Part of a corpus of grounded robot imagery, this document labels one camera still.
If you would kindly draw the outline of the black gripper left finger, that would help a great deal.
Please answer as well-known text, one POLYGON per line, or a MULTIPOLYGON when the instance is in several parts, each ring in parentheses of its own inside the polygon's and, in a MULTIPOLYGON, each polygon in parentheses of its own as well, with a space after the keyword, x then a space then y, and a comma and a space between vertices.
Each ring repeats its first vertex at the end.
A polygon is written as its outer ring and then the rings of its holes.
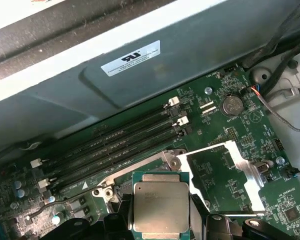
POLYGON ((124 196, 118 212, 90 224, 84 218, 72 218, 43 237, 44 240, 132 240, 128 220, 132 214, 132 196, 124 196))

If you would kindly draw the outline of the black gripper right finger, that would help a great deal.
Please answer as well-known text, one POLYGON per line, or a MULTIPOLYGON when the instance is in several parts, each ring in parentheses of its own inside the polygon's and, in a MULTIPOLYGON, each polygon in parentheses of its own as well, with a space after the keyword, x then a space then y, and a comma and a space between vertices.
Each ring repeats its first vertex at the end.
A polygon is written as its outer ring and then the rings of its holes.
POLYGON ((210 214, 203 201, 196 194, 189 197, 190 227, 197 240, 293 240, 294 237, 271 224, 251 218, 242 225, 229 217, 210 214))

